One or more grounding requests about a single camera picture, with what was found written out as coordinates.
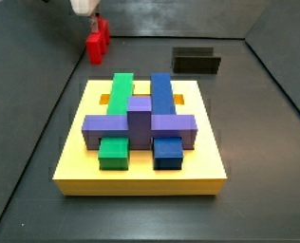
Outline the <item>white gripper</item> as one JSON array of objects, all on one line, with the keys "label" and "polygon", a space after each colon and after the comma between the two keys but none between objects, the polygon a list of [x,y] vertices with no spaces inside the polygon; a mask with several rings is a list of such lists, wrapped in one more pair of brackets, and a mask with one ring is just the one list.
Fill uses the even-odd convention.
[{"label": "white gripper", "polygon": [[98,19],[94,12],[101,0],[70,0],[72,8],[78,16],[89,16],[92,33],[100,32]]}]

